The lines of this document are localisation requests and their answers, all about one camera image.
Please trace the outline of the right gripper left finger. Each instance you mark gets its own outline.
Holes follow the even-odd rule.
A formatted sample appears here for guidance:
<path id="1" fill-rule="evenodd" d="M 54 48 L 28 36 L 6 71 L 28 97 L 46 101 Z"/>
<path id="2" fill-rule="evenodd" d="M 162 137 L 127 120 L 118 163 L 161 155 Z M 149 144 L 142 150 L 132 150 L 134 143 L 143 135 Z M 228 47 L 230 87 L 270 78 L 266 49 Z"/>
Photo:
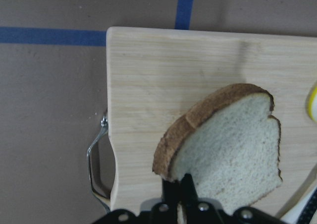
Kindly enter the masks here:
<path id="1" fill-rule="evenodd" d="M 162 180 L 162 201 L 169 206 L 174 206 L 180 201 L 180 185 L 178 181 L 169 182 Z"/>

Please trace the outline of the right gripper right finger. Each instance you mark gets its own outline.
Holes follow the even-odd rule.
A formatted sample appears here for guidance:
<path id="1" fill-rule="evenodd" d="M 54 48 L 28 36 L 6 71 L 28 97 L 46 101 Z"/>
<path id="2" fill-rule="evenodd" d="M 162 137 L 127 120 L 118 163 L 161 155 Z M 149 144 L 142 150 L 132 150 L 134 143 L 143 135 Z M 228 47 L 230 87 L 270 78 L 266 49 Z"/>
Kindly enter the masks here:
<path id="1" fill-rule="evenodd" d="M 180 197 L 185 207 L 192 207 L 198 201 L 198 195 L 190 174 L 185 174 L 180 182 Z"/>

